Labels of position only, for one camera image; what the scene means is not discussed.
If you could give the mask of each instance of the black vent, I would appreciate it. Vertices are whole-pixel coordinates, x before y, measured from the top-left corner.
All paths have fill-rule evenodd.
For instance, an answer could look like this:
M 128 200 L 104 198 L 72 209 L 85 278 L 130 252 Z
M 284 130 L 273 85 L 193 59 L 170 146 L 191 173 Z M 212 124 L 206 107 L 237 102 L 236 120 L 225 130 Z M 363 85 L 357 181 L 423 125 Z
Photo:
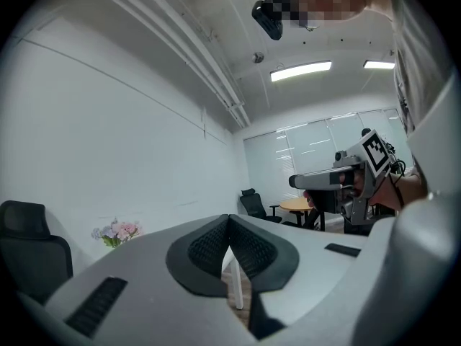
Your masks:
M 228 226 L 230 247 L 251 280 L 273 263 L 277 258 L 277 249 L 266 239 L 234 220 L 230 220 Z
M 93 337 L 126 285 L 126 280 L 106 278 L 67 319 L 67 325 Z
M 187 254 L 196 267 L 216 278 L 221 278 L 222 258 L 228 247 L 227 221 L 223 221 L 211 231 L 194 240 L 190 244 Z

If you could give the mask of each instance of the table leg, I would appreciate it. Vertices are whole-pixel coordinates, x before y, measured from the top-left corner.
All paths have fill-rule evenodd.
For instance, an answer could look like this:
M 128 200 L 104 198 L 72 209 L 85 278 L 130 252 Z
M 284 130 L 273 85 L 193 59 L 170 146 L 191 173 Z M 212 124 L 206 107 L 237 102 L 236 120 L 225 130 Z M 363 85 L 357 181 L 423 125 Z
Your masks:
M 307 210 L 304 212 L 305 214 L 305 217 L 304 217 L 304 226 L 307 228 L 307 229 L 311 229 L 311 230 L 314 230 L 315 228 L 315 220 L 312 220 L 309 224 L 308 224 L 308 221 L 310 220 L 309 218 L 311 218 L 311 214 L 315 214 L 314 213 L 315 210 Z
M 236 258 L 233 258 L 230 262 L 230 273 L 232 274 L 232 288 L 236 300 L 236 308 L 241 310 L 243 309 L 242 282 L 240 279 L 240 265 Z
M 301 220 L 301 214 L 296 214 L 296 223 L 299 227 L 303 226 L 303 221 Z
M 325 232 L 325 212 L 320 213 L 320 230 Z

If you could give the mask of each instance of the flower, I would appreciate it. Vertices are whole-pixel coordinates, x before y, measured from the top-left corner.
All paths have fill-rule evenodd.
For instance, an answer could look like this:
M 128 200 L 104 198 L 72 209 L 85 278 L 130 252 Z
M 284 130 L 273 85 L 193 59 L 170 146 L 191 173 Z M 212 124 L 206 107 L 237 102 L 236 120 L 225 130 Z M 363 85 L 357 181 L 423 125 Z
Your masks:
M 118 234 L 121 229 L 123 229 L 123 223 L 112 223 L 111 228 L 114 234 Z
M 118 231 L 117 237 L 118 237 L 121 241 L 124 241 L 124 240 L 126 240 L 128 237 L 130 237 L 130 234 L 122 227 L 122 228 Z
M 134 234 L 136 232 L 136 225 L 134 223 L 124 223 L 123 228 L 128 232 L 129 234 Z
M 101 230 L 99 228 L 93 229 L 93 231 L 91 233 L 91 237 L 93 237 L 94 239 L 100 239 L 101 238 Z
M 115 237 L 115 233 L 112 230 L 111 226 L 105 226 L 101 231 L 101 236 L 106 236 L 106 237 L 109 237 L 110 239 L 113 239 Z
M 143 227 L 138 222 L 135 222 L 135 226 L 136 226 L 136 236 L 140 236 L 144 234 Z

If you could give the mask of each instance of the round table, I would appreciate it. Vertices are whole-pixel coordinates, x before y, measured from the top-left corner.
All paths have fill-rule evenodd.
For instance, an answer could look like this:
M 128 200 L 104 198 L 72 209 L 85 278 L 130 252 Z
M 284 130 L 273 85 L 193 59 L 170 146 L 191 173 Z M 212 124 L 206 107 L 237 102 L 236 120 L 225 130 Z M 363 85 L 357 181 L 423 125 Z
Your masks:
M 309 216 L 308 211 L 313 209 L 312 207 L 309 206 L 308 201 L 305 198 L 295 198 L 295 199 L 282 201 L 280 203 L 280 208 L 283 210 L 287 210 L 289 212 L 293 212 L 294 214 L 296 214 L 296 212 L 304 212 L 305 223 L 308 222 L 308 216 Z M 301 215 L 296 214 L 296 221 L 299 227 L 303 226 L 301 222 Z M 320 213 L 320 230 L 325 231 L 325 213 L 324 212 Z

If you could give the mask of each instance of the black mesh pad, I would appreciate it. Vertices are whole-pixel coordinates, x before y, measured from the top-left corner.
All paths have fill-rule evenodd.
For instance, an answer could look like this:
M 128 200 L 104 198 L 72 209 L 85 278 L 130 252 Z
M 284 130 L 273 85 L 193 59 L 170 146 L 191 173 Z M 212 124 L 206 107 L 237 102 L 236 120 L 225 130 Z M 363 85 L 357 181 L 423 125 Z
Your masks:
M 221 278 L 225 252 L 228 250 L 227 220 L 194 240 L 187 253 L 194 265 L 208 274 Z
M 277 257 L 273 244 L 245 228 L 241 222 L 229 222 L 230 247 L 246 276 L 251 280 L 270 266 Z

